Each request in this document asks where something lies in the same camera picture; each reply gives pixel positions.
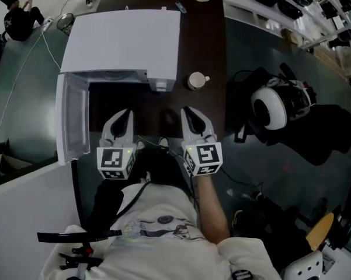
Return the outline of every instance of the man in black shirt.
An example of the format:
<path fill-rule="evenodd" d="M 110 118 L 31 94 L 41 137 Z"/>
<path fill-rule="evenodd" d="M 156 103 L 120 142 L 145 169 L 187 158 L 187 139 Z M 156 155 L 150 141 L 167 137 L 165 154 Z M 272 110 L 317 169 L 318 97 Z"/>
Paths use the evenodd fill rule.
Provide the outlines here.
<path fill-rule="evenodd" d="M 13 40 L 27 40 L 33 31 L 35 21 L 39 25 L 44 22 L 39 8 L 32 7 L 32 0 L 26 1 L 22 8 L 19 7 L 19 0 L 9 0 L 8 10 L 9 12 L 4 17 L 4 26 Z"/>

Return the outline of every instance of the trash can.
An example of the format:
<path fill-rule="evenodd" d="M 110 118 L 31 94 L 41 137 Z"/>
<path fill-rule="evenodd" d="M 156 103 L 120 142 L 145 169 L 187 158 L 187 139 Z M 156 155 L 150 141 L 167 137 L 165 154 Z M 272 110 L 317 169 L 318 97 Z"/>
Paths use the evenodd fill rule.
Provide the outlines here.
<path fill-rule="evenodd" d="M 67 36 L 70 35 L 72 25 L 74 24 L 75 17 L 72 13 L 63 15 L 57 22 L 57 29 L 61 30 Z"/>

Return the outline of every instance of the cup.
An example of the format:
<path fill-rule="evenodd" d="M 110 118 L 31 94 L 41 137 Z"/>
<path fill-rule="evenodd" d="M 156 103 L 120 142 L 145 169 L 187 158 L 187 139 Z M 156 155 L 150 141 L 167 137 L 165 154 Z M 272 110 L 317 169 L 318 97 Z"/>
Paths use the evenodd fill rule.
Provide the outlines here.
<path fill-rule="evenodd" d="M 200 72 L 194 72 L 189 76 L 187 84 L 189 89 L 197 90 L 202 88 L 209 80 L 210 78 L 208 76 L 204 76 Z"/>

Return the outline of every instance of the black hair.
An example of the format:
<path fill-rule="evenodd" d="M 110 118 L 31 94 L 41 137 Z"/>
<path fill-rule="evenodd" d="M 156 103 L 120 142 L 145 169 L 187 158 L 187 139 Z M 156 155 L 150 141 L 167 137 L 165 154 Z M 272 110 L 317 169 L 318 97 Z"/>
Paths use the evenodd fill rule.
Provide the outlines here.
<path fill-rule="evenodd" d="M 11 8 L 12 4 L 17 2 L 18 0 L 9 0 L 8 3 L 6 4 L 6 6 L 9 8 Z"/>

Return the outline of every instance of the dark wooden table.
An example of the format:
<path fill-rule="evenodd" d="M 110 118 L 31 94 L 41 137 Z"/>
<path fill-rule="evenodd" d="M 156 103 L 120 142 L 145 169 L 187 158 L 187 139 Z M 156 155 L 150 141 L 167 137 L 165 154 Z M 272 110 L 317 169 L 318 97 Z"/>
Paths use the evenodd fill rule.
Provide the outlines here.
<path fill-rule="evenodd" d="M 194 107 L 213 123 L 223 137 L 226 90 L 226 41 L 222 0 L 200 3 L 195 0 L 101 0 L 98 12 L 130 9 L 177 10 L 180 1 L 187 9 L 181 15 L 177 81 L 172 92 L 156 93 L 148 85 L 92 83 L 90 85 L 90 130 L 101 132 L 116 112 L 134 110 L 134 133 L 182 137 L 180 110 Z M 200 71 L 210 77 L 198 91 L 185 87 L 187 77 Z"/>

